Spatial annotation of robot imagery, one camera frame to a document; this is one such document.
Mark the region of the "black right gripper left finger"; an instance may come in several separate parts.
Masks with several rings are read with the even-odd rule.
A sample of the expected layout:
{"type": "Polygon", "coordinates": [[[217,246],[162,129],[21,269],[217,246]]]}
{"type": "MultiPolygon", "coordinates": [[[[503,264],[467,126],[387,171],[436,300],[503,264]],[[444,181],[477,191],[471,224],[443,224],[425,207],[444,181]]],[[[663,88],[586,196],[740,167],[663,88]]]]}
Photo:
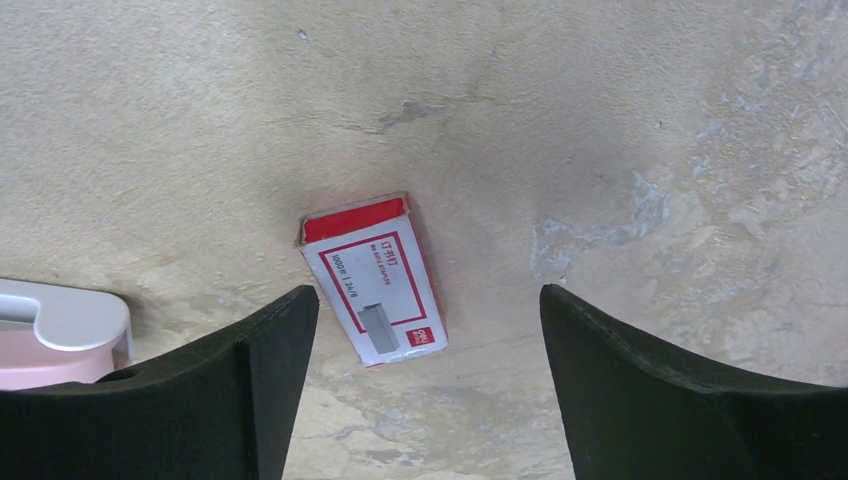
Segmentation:
{"type": "Polygon", "coordinates": [[[92,384],[1,396],[5,479],[279,479],[319,299],[299,286],[92,384]]]}

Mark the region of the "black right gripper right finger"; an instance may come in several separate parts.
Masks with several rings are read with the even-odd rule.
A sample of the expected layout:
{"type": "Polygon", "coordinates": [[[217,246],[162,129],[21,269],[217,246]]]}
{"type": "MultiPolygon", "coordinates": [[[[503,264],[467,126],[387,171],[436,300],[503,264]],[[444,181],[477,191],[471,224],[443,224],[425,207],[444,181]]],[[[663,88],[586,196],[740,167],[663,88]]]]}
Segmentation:
{"type": "Polygon", "coordinates": [[[847,391],[736,368],[564,288],[540,318],[579,479],[843,479],[847,391]]]}

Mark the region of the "red white staple box sleeve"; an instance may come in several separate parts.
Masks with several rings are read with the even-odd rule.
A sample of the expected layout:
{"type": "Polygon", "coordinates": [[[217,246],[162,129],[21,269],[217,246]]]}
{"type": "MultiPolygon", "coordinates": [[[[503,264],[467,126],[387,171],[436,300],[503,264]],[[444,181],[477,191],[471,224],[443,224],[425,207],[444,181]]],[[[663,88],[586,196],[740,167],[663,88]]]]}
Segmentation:
{"type": "Polygon", "coordinates": [[[298,248],[365,366],[447,347],[407,193],[305,216],[298,248]]]}

